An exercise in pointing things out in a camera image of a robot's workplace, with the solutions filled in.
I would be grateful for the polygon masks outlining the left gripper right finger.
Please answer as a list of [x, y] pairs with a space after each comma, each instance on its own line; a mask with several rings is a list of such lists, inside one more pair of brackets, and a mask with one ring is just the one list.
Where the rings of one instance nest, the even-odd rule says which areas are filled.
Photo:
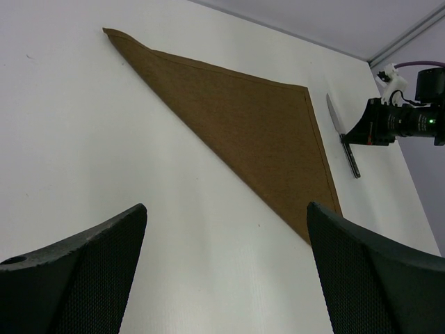
[[444, 258], [316, 202], [307, 207], [307, 227], [334, 333], [444, 332]]

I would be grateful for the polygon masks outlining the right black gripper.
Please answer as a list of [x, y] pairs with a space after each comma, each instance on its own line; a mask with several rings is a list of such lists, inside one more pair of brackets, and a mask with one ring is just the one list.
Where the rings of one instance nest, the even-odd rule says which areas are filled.
[[421, 109], [410, 104], [392, 106], [381, 99], [369, 99], [362, 117], [342, 138], [342, 143], [353, 145], [388, 146], [396, 137], [410, 137], [417, 133], [413, 123]]

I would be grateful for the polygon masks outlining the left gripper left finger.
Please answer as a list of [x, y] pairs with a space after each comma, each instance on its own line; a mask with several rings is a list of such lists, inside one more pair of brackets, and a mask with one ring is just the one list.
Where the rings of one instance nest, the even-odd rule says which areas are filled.
[[130, 209], [1, 262], [2, 333], [119, 333], [145, 236]]

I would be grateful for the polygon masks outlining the brown cloth napkin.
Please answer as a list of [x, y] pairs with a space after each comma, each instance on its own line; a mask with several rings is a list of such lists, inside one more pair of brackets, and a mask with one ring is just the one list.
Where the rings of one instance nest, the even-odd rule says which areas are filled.
[[309, 91], [150, 49], [104, 29], [160, 100], [294, 232], [307, 206], [341, 212]]

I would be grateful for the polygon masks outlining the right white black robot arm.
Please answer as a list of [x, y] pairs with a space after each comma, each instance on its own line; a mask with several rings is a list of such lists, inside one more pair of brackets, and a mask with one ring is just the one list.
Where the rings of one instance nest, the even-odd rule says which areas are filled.
[[344, 144], [388, 146], [397, 137], [433, 138], [444, 145], [444, 68], [422, 70], [417, 75], [415, 100], [401, 89], [387, 99], [369, 99], [357, 124], [341, 137]]

